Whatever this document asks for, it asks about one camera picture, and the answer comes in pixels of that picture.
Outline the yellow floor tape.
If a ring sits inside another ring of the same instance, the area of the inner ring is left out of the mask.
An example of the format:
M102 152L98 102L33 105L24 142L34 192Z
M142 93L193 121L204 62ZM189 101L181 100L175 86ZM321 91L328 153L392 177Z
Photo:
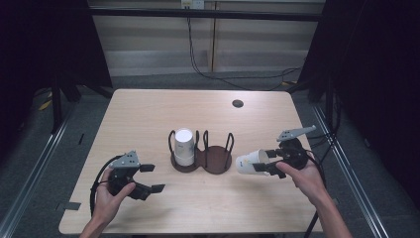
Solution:
M53 94L50 93L47 98L44 100L44 102L41 104L41 106L39 107L39 111L43 111L45 109L47 109L53 102Z

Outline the metal floor rail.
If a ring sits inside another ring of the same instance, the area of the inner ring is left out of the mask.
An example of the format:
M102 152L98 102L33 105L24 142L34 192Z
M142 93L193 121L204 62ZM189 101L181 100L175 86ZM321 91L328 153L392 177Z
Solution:
M41 180L41 176L47 168L56 147L66 131L68 121L72 117L75 107L76 105L74 103L69 106L62 121L58 124L56 130L50 135L47 144L40 154L34 168L29 173L28 178L25 180L17 198L12 203L4 219L0 223L0 238L12 238L18 223L28 207L35 189Z
M341 143L328 127L326 115L322 108L320 106L313 106L313 111L319 123L319 128L324 133L324 137L329 144L327 151L322 156L322 160L325 160L329 153L334 155L374 238L390 238L381 218L368 198L365 189L342 148Z

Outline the stack of white paper cups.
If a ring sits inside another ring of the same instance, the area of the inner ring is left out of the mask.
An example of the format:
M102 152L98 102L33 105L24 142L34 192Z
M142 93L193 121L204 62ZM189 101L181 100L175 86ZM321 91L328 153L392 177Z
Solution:
M194 163L194 139L191 130L181 128L175 132L174 154L175 161L183 167Z

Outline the black horizontal metal bar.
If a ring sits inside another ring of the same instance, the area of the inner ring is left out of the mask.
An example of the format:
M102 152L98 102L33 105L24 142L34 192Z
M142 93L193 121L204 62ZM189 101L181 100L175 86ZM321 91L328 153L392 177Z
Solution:
M319 22L323 19L320 14L219 11L219 10L183 10L183 9L135 9L92 7L88 11L98 16L126 16L126 17L167 17L167 18L208 18L235 20L269 20L294 22Z

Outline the dark brown wire cup holder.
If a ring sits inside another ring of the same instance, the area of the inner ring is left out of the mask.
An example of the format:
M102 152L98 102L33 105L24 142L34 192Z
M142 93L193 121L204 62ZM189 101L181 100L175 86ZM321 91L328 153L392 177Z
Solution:
M235 139L232 133L228 134L224 147L209 145L209 132L205 131L200 136L199 131L193 134L194 139L194 163L191 166L183 167L175 161L175 132L172 130L168 135L168 148L172 166L179 172L191 173L202 168L212 175L220 175L226 172L232 164L232 150Z

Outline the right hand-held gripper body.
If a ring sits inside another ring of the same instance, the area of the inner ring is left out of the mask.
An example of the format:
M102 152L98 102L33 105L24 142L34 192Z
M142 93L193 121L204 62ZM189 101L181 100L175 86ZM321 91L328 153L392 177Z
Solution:
M316 129L315 125L297 129L284 130L277 137L278 148L276 153L283 157L283 161L297 170L302 170L308 160L306 150L303 148L298 137L310 133Z

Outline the grey tape strip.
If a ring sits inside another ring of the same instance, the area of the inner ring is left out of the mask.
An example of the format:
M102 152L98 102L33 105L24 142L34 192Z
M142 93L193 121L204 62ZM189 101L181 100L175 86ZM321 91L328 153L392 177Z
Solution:
M78 210L80 207L81 203L80 202L60 202L57 206L56 206L56 210L57 211L65 211L65 210Z

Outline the person's right hand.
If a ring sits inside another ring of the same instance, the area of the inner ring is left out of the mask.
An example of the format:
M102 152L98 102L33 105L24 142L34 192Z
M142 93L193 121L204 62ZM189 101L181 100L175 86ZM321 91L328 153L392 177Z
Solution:
M276 167L292 178L295 186L308 197L313 205L318 205L322 201L326 188L313 162L308 162L301 170L284 162L278 162Z

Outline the person's left hand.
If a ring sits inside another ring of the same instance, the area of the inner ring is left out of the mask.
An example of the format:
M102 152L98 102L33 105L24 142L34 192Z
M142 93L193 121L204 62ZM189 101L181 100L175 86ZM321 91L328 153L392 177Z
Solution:
M101 223L110 223L116 216L122 201L134 190L133 182L126 184L116 195L109 191L108 178L112 169L106 169L96 189L95 207L92 217Z

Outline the black curtain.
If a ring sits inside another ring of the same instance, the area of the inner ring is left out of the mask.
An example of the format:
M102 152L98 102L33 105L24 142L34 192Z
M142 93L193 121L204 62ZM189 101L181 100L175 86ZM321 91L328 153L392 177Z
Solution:
M336 91L420 209L420 0L325 0L299 80Z
M0 162L41 88L110 87L112 80L87 0L0 0Z

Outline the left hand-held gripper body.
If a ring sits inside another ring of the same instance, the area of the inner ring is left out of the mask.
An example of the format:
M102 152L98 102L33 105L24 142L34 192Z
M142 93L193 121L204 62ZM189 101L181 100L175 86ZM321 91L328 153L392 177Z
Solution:
M135 151L126 153L111 162L109 168L112 169L108 178L110 192L117 194L126 184L133 182L136 187L129 194L132 199L146 200L152 193L149 186L134 181L134 175L139 171L141 165L139 157Z

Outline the black metal stand leg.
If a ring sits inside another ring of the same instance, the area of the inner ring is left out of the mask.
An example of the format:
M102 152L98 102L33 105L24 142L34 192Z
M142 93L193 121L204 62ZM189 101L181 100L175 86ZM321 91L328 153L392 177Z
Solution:
M52 114L53 124L52 133L56 133L62 123L61 110L61 91L59 86L59 76L56 75L52 80Z

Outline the white wall outlet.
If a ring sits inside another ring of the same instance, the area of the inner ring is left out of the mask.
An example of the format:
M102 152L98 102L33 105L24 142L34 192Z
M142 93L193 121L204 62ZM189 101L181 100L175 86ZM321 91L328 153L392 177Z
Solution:
M180 6L182 9L193 9L193 10L204 10L204 0L180 0Z

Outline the printed white paper cup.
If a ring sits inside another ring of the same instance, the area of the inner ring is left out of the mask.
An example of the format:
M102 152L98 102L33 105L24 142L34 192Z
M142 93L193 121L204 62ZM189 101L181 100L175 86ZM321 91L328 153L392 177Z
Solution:
M266 172L257 172L254 164L269 163L269 158L264 150L257 150L246 155L238 156L236 158L236 169L242 175L263 175L267 176Z

